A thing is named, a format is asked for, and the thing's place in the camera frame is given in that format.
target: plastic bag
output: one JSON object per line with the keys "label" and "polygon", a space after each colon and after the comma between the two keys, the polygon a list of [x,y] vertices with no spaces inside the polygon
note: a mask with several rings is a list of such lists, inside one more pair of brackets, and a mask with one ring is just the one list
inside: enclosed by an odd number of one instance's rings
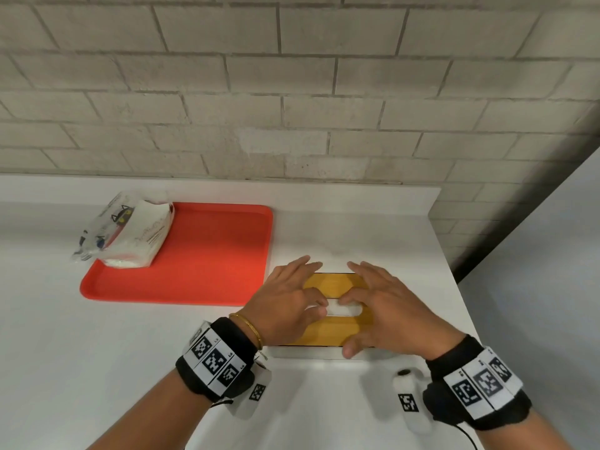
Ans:
{"label": "plastic bag", "polygon": [[97,258],[115,268],[147,267],[162,246],[175,216],[173,203],[120,192],[89,224],[71,258]]}

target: forearm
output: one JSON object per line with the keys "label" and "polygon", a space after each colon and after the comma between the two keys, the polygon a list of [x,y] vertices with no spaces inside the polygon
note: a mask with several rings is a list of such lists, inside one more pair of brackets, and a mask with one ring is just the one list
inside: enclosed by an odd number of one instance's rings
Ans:
{"label": "forearm", "polygon": [[486,450],[571,450],[566,441],[536,411],[521,423],[477,431]]}
{"label": "forearm", "polygon": [[181,450],[211,405],[173,370],[88,450]]}

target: black and white code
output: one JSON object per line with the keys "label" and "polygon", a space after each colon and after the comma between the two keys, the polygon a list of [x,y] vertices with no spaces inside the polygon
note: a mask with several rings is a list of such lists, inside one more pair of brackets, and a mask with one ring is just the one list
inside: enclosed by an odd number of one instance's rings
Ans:
{"label": "black and white code", "polygon": [[212,346],[213,345],[208,339],[206,339],[206,337],[202,337],[200,338],[198,343],[191,348],[191,351],[195,354],[196,357],[198,357],[198,359],[201,359],[206,354],[206,352],[208,352],[209,349],[212,348]]}
{"label": "black and white code", "polygon": [[217,378],[217,380],[219,382],[221,382],[221,384],[223,384],[226,387],[229,387],[229,384],[231,384],[233,382],[233,379],[235,379],[239,374],[239,371],[235,369],[234,366],[228,365],[221,374],[219,374],[219,377]]}
{"label": "black and white code", "polygon": [[452,390],[454,390],[454,393],[456,393],[458,399],[460,399],[465,407],[481,401],[481,396],[479,393],[477,393],[475,387],[473,387],[473,385],[471,385],[467,379],[461,380],[460,382],[452,385]]}
{"label": "black and white code", "polygon": [[252,393],[250,394],[249,399],[251,399],[252,401],[258,401],[262,394],[265,392],[265,388],[265,385],[260,385],[259,383],[256,384],[254,390],[252,390]]}
{"label": "black and white code", "polygon": [[498,357],[494,357],[488,363],[491,368],[496,372],[499,378],[502,379],[502,382],[506,383],[513,376],[511,371],[506,367],[504,363],[500,361]]}
{"label": "black and white code", "polygon": [[399,393],[398,398],[402,404],[402,409],[405,412],[418,412],[419,408],[416,407],[415,397],[410,393]]}
{"label": "black and white code", "polygon": [[477,387],[488,398],[501,391],[504,387],[489,369],[484,369],[473,376]]}
{"label": "black and white code", "polygon": [[213,351],[202,361],[202,364],[206,366],[206,369],[209,370],[211,374],[216,374],[223,368],[223,365],[226,362],[227,359],[221,355],[217,349],[213,349]]}

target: black cable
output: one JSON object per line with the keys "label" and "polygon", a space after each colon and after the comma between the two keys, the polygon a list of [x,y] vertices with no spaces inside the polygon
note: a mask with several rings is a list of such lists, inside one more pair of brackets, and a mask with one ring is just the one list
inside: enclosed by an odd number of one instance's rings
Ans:
{"label": "black cable", "polygon": [[474,448],[475,450],[478,450],[478,449],[477,449],[477,446],[476,446],[476,444],[475,444],[475,442],[473,442],[473,439],[471,439],[471,436],[469,436],[469,433],[468,433],[467,431],[463,430],[463,429],[462,429],[460,426],[458,426],[458,425],[450,425],[450,426],[452,426],[452,427],[456,428],[458,431],[460,431],[460,432],[461,432],[461,433],[463,433],[465,436],[467,436],[467,439],[469,439],[469,440],[471,441],[471,444],[473,444],[473,448]]}
{"label": "black cable", "polygon": [[215,406],[221,406],[221,404],[233,404],[233,400],[223,400],[223,401],[215,402],[215,404],[213,404],[211,406],[211,408],[214,408]]}

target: person's right hand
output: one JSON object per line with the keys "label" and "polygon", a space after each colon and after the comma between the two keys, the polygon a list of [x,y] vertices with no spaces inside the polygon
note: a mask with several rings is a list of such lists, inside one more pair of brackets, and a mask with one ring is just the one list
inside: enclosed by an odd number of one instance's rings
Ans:
{"label": "person's right hand", "polygon": [[408,287],[386,269],[349,262],[368,289],[353,287],[340,297],[340,304],[362,302],[373,313],[373,325],[350,337],[342,354],[352,358],[364,348],[383,348],[433,360],[454,348],[465,334],[435,315]]}

